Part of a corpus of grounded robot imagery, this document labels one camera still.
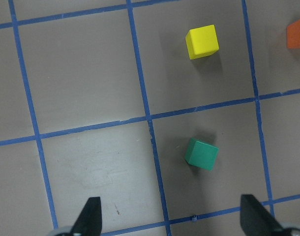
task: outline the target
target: scuff mark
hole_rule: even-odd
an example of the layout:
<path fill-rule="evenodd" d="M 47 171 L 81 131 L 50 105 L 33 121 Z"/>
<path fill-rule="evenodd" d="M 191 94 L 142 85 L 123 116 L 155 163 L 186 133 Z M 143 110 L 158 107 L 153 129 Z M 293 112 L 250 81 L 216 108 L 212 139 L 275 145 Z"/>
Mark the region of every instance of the scuff mark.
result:
<path fill-rule="evenodd" d="M 120 211 L 118 210 L 118 208 L 117 208 L 117 206 L 116 206 L 115 203 L 114 203 L 114 206 L 115 206 L 115 209 L 116 209 L 117 214 L 120 215 Z"/>

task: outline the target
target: cube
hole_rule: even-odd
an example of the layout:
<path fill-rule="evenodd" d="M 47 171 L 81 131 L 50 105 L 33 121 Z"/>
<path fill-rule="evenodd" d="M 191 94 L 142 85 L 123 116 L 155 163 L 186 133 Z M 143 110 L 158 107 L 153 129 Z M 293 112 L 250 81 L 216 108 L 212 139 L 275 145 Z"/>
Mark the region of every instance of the cube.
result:
<path fill-rule="evenodd" d="M 191 29 L 185 40 L 190 59 L 210 56 L 219 50 L 214 25 Z"/>
<path fill-rule="evenodd" d="M 300 48 L 300 20 L 287 27 L 287 47 Z"/>
<path fill-rule="evenodd" d="M 191 138 L 185 160 L 192 166 L 211 171 L 219 149 L 198 139 Z"/>

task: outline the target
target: grid square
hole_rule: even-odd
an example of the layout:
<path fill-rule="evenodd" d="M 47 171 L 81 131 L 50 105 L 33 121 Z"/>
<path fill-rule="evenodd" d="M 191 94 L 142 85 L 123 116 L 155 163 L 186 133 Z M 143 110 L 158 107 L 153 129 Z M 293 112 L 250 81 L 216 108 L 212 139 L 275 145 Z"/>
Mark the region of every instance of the grid square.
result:
<path fill-rule="evenodd" d="M 240 0 L 166 2 L 136 7 L 134 17 L 152 114 L 253 96 Z M 186 34 L 208 25 L 220 50 L 190 60 Z"/>
<path fill-rule="evenodd" d="M 12 29 L 0 29 L 0 141 L 34 135 Z"/>
<path fill-rule="evenodd" d="M 274 205 L 276 219 L 300 226 L 300 199 Z"/>
<path fill-rule="evenodd" d="M 238 207 L 243 193 L 267 200 L 253 103 L 157 119 L 153 124 L 171 219 Z M 219 148 L 211 172 L 184 160 L 191 137 Z"/>
<path fill-rule="evenodd" d="M 127 11 L 19 30 L 41 133 L 145 115 Z"/>
<path fill-rule="evenodd" d="M 18 20 L 126 4 L 125 0 L 14 0 Z"/>
<path fill-rule="evenodd" d="M 300 49 L 287 48 L 287 26 L 300 19 L 300 0 L 247 0 L 260 94 L 300 88 Z"/>
<path fill-rule="evenodd" d="M 0 24 L 11 22 L 8 1 L 0 0 Z"/>
<path fill-rule="evenodd" d="M 240 227 L 240 213 L 232 213 L 171 226 L 173 236 L 210 236 L 234 235 L 245 236 Z"/>
<path fill-rule="evenodd" d="M 0 147 L 0 235 L 53 229 L 35 142 Z"/>
<path fill-rule="evenodd" d="M 163 220 L 146 122 L 42 140 L 60 226 L 100 196 L 103 232 Z"/>
<path fill-rule="evenodd" d="M 300 194 L 300 94 L 261 104 L 273 197 Z"/>

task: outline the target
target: yellow cube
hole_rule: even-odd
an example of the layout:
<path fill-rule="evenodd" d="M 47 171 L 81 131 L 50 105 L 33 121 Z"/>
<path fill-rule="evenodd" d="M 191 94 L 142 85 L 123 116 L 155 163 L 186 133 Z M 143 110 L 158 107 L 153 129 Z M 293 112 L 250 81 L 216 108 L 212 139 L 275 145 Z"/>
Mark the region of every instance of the yellow cube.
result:
<path fill-rule="evenodd" d="M 210 56 L 219 50 L 214 25 L 191 29 L 185 39 L 190 59 Z"/>

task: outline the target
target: gray floor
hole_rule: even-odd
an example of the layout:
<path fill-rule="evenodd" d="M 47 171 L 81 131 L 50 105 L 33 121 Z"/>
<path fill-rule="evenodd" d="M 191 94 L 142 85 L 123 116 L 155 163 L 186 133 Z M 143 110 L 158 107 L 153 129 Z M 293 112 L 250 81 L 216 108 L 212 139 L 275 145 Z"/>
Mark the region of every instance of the gray floor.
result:
<path fill-rule="evenodd" d="M 300 50 L 286 48 L 300 0 L 247 0 L 246 19 L 241 0 L 9 3 L 0 235 L 72 225 L 90 196 L 106 236 L 241 236 L 242 193 L 300 224 Z M 220 50 L 189 60 L 185 35 L 210 24 Z M 219 147 L 211 172 L 184 161 L 191 137 Z"/>

